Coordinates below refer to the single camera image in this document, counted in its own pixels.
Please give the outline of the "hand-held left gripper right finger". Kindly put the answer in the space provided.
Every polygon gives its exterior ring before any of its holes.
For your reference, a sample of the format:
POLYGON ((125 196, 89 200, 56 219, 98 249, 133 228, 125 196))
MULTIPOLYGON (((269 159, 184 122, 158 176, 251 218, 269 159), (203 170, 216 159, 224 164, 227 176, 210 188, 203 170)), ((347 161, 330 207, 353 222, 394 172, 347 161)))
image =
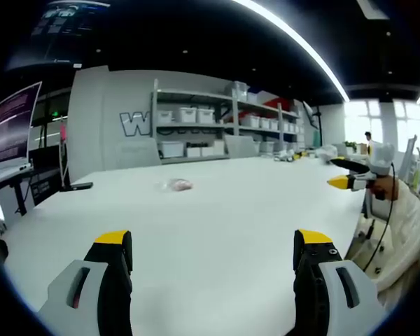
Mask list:
POLYGON ((295 231, 293 271, 294 335, 371 335, 385 319, 375 284, 326 235, 295 231))

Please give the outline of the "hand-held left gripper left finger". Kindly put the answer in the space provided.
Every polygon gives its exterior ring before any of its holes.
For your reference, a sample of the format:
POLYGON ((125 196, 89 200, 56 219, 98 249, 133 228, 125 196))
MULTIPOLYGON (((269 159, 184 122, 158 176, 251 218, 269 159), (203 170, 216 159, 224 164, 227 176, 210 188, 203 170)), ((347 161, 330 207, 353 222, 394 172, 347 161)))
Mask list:
POLYGON ((38 317, 54 335, 131 335, 131 272, 131 232, 105 233, 49 284, 38 317))

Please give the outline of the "person's right hand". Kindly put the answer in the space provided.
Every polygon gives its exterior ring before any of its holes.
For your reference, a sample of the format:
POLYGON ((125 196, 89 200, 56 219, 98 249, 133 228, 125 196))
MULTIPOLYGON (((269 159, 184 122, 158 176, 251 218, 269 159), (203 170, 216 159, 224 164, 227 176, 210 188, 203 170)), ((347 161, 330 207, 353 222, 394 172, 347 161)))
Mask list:
POLYGON ((378 200, 396 201, 399 196, 398 179, 390 175, 378 176, 369 190, 378 200))

